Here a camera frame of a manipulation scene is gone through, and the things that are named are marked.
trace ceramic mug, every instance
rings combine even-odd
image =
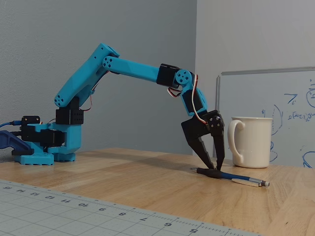
[[[233,164],[246,168],[266,168],[270,161],[272,118],[232,117],[228,145]]]

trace blue pen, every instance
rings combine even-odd
[[[246,180],[252,183],[256,183],[258,184],[258,186],[269,187],[270,185],[268,181],[264,181],[264,180],[260,180],[260,179],[252,178],[252,177],[247,177],[247,176],[233,175],[233,174],[225,173],[225,172],[214,170],[214,169],[191,168],[191,170],[196,171],[197,174],[202,174],[210,178],[223,178],[223,179],[230,179],[230,180],[241,179],[241,180]]]

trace gripper jaw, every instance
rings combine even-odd
[[[214,140],[217,154],[217,170],[222,167],[225,158],[224,153],[224,122],[217,110],[211,112],[203,112],[199,114],[200,118],[205,120],[207,124],[200,122],[196,116],[182,122],[182,128],[188,142],[188,145],[196,152],[199,158],[205,163],[209,169],[214,169],[214,165],[210,160],[209,154],[201,139],[206,134],[211,134]]]

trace robotic arm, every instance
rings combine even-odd
[[[180,96],[188,115],[192,117],[182,122],[189,146],[209,169],[214,169],[201,140],[202,136],[211,134],[217,153],[217,169],[220,170],[224,160],[224,123],[218,111],[207,111],[206,99],[196,88],[198,76],[171,65],[161,64],[157,68],[120,59],[119,56],[114,49],[105,44],[100,44],[96,48],[57,93],[54,99],[58,107],[56,122],[40,124],[39,117],[22,118],[21,132],[14,134],[21,135],[22,140],[30,146],[30,150],[16,152],[15,155],[18,155],[16,160],[21,164],[31,164],[39,158],[47,159],[47,163],[50,164],[53,164],[54,160],[73,161],[74,152],[81,146],[84,111],[80,110],[80,107],[94,93],[99,80],[106,73],[112,72],[167,86],[173,97]]]

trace gray cutting mat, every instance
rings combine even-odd
[[[0,236],[258,236],[0,180]]]

